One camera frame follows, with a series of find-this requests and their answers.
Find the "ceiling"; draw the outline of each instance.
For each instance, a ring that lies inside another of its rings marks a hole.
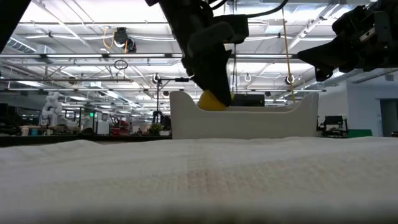
[[[124,53],[123,49],[113,45],[107,49],[103,41],[111,45],[111,39],[103,39],[103,36],[111,36],[117,27],[127,27],[128,34],[133,37],[137,45],[137,53],[180,53],[180,48],[173,40],[172,31],[157,4],[148,7],[144,0],[43,0],[42,7],[32,0],[32,3],[23,15],[20,24],[14,31],[14,36],[21,42],[37,47],[45,45],[50,47],[56,54],[105,54]],[[321,44],[325,44],[334,38],[335,34],[331,25],[343,13],[349,11],[359,4],[368,4],[369,1],[351,0],[348,4],[329,5],[325,0],[291,0],[285,6],[286,36],[289,45],[289,54]],[[279,5],[276,0],[240,0],[237,3],[235,14],[249,14],[270,10]],[[230,2],[214,11],[216,16],[233,13]],[[61,26],[58,20],[66,23],[69,30]],[[85,44],[77,39],[74,34],[84,39]],[[249,38],[242,44],[236,46],[237,54],[284,54],[284,36],[282,26],[282,12],[258,17],[249,20]],[[293,42],[295,37],[300,35],[298,41]],[[3,54],[18,54],[18,50],[6,47]],[[103,60],[54,60],[54,64],[64,63],[64,66],[41,66],[35,60],[8,60],[9,63],[32,71],[34,74],[51,74],[52,78],[108,78],[109,82],[101,82],[102,88],[154,88],[153,75],[158,73],[162,78],[186,77],[185,69],[179,59],[150,59],[148,66],[147,59],[129,60],[129,67],[121,71],[118,77],[126,77],[133,82],[116,82],[115,75],[118,72],[113,66],[106,69],[101,63]],[[90,66],[71,66],[73,63],[91,63]],[[238,60],[238,88],[275,88],[288,89],[284,78],[288,75],[287,62],[285,60]],[[232,62],[227,67],[228,71],[233,70]],[[314,79],[314,69],[311,65],[301,61],[292,61],[290,64],[292,75],[296,78],[294,85],[300,86]],[[65,88],[85,88],[83,83],[71,85],[67,82],[56,83]],[[193,82],[176,83],[170,82],[164,89],[168,88],[197,88]],[[151,96],[138,91],[119,92],[118,99],[127,99],[132,102],[139,100],[152,100]],[[200,96],[200,89],[197,92],[189,92],[192,98]],[[104,101],[95,93],[86,95],[89,100]]]

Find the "fabric texture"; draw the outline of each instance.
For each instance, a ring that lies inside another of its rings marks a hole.
[[[393,138],[8,147],[0,223],[396,221],[397,159]]]

